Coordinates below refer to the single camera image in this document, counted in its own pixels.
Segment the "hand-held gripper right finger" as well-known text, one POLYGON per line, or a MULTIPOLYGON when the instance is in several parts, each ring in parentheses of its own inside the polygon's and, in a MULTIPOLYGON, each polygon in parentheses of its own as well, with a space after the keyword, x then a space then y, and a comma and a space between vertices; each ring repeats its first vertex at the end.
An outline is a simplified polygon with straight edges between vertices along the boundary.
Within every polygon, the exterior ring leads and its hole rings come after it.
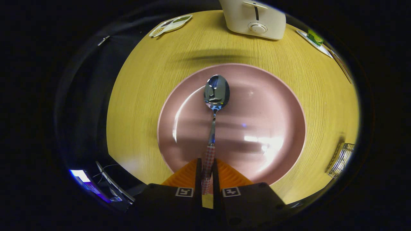
POLYGON ((213 207, 221 227, 274 227, 286 220, 286 204, 267 183, 222 187, 224 163, 214 160, 213 207))

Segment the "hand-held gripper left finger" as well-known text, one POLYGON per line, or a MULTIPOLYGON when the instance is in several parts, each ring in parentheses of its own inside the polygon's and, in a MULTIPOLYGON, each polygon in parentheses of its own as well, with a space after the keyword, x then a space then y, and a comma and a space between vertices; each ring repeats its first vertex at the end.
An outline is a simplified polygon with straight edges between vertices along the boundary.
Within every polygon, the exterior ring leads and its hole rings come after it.
POLYGON ((130 216, 139 225, 200 225, 201 165, 194 159, 162 184, 148 184, 136 195, 130 216))

